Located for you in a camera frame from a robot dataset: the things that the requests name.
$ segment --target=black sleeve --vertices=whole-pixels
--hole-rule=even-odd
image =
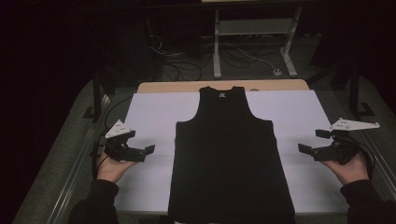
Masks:
[[[87,199],[78,202],[72,209],[67,223],[119,223],[114,198],[119,187],[106,180],[94,180]]]
[[[370,180],[358,180],[341,188],[349,204],[348,224],[396,224],[396,203],[384,202]]]

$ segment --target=sleeveless shirt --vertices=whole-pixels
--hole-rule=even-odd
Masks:
[[[200,89],[178,122],[168,215],[181,223],[295,223],[273,122],[256,118],[243,87]]]

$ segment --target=person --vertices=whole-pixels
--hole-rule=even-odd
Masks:
[[[116,183],[137,162],[118,162],[103,152],[97,179],[92,181],[88,197],[78,202],[68,219],[70,224],[118,223],[114,199],[118,193]],[[340,191],[349,204],[348,224],[396,224],[396,202],[382,201],[367,174],[365,160],[359,153],[349,163],[323,161],[343,184]]]

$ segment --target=dark background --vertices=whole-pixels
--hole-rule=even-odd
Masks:
[[[125,1],[114,1],[116,6],[124,4],[122,2]],[[92,6],[104,1],[78,3]],[[127,3],[140,4],[139,1]],[[1,101],[3,153],[0,220],[9,223],[35,180],[74,100],[92,79],[95,68],[111,64],[113,75],[110,72],[108,77],[102,79],[105,85],[135,85],[135,80],[155,80],[158,71],[151,68],[155,68],[161,60],[153,58],[146,48],[147,30],[140,17],[121,15],[101,24],[106,28],[101,32],[88,29],[106,50],[121,60],[121,64],[117,64],[103,56],[104,50],[93,44],[83,32],[97,21],[97,15],[75,11],[76,2],[7,0],[0,4],[0,72],[1,95],[4,98]],[[393,4],[380,1],[361,2],[348,7],[336,4],[305,7],[297,35],[323,34],[313,64],[327,67],[347,55],[347,59],[377,86],[384,100],[396,111],[396,101],[392,99],[396,84],[393,68],[396,62],[393,41],[396,34],[392,25],[394,12]],[[228,16],[237,17],[239,13],[236,14],[231,12]],[[178,16],[189,20],[177,23],[180,20],[169,18],[167,22],[156,24],[157,32],[166,36],[169,43],[177,43],[177,37],[187,37],[183,39],[185,42],[179,43],[191,55],[199,56],[198,35],[213,30],[212,20],[188,17],[183,13]],[[190,28],[175,29],[169,26],[170,23]],[[132,38],[136,45],[144,48],[125,46],[125,40],[120,36],[125,35],[123,29],[128,24],[132,24],[128,28],[130,31],[139,31],[140,35]],[[136,59],[133,53],[128,55],[128,52],[138,52],[144,56]],[[149,70],[142,77],[136,75],[135,69],[146,71],[147,68]]]

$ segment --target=desk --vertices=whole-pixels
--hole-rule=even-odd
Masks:
[[[253,115],[273,121],[297,215],[347,211],[347,203],[339,193],[341,184],[335,175],[298,151],[298,143],[312,147],[331,143],[329,139],[315,137],[315,129],[328,130],[330,123],[317,96],[302,80],[143,83],[134,95],[125,119],[125,124],[136,131],[128,145],[146,147],[155,144],[156,148],[145,162],[129,170],[118,183],[120,193],[115,206],[119,211],[152,215],[167,213],[176,122],[195,115],[199,101],[197,90],[209,84],[224,90],[234,85],[246,87]]]

